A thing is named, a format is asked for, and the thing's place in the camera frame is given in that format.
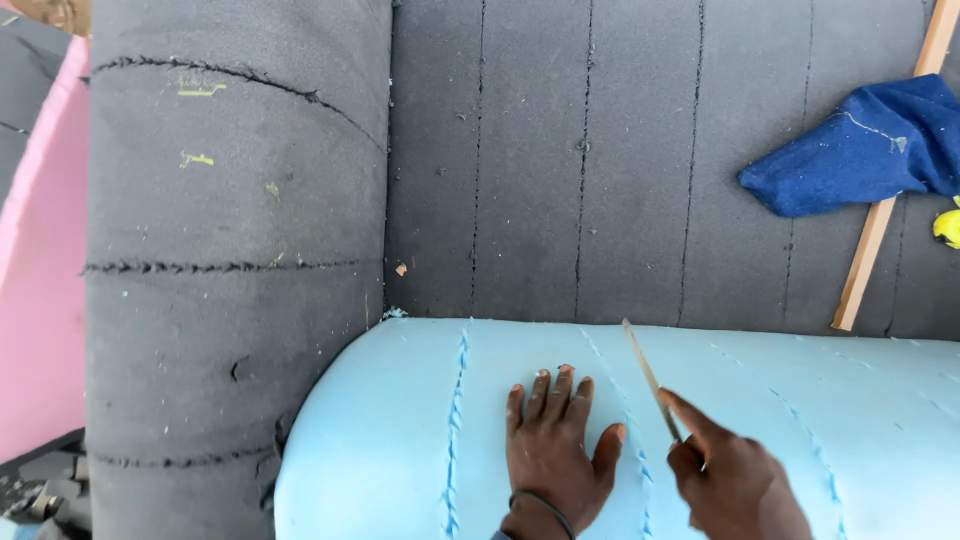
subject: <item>wooden stick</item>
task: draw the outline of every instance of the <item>wooden stick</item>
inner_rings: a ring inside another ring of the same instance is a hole
[[[920,51],[917,68],[913,76],[920,77],[930,73],[939,73],[944,65],[944,57],[953,37],[953,27],[956,26],[957,16],[960,16],[960,0],[938,0],[930,18],[930,26],[926,29],[924,48]],[[867,289],[867,281],[874,269],[876,254],[880,250],[883,233],[890,221],[890,214],[894,211],[896,197],[891,197],[879,203],[870,205],[867,221],[863,225],[860,242],[853,255],[850,274],[847,283],[840,295],[840,307],[833,317],[832,327],[849,331],[853,328],[853,320],[860,309],[863,292]]]

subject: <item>left hand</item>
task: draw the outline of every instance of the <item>left hand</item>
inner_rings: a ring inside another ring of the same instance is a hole
[[[534,381],[526,415],[521,413],[523,386],[507,398],[507,470],[510,487],[536,493],[556,506],[577,534],[600,513],[613,490],[613,473],[627,434],[623,424],[604,430],[591,461],[584,451],[593,380],[584,377],[571,397],[573,367],[560,367],[550,390],[550,372]],[[519,496],[501,530],[514,540],[566,540],[556,516],[531,497]]]

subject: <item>hand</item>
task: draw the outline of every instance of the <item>hand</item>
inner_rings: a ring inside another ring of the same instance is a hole
[[[718,426],[670,390],[659,394],[691,433],[666,459],[692,526],[710,540],[812,540],[783,466],[763,445]]]
[[[584,452],[593,380],[584,377],[570,397],[573,368],[560,367],[550,390],[550,372],[541,369],[522,415],[523,386],[507,398],[507,470],[510,487],[536,493],[556,506],[579,534],[600,512],[613,490],[613,473],[627,429],[608,427],[593,460]],[[519,496],[500,528],[514,540],[566,540],[560,521],[542,503]]]

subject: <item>wrist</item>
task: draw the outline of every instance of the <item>wrist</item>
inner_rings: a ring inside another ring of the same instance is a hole
[[[569,540],[557,516],[539,501],[519,497],[503,518],[500,530],[513,540]]]

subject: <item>blue denim cloth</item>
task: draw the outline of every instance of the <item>blue denim cloth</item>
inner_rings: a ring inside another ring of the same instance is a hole
[[[952,197],[960,194],[960,104],[939,75],[862,86],[739,180],[781,217],[902,191]]]

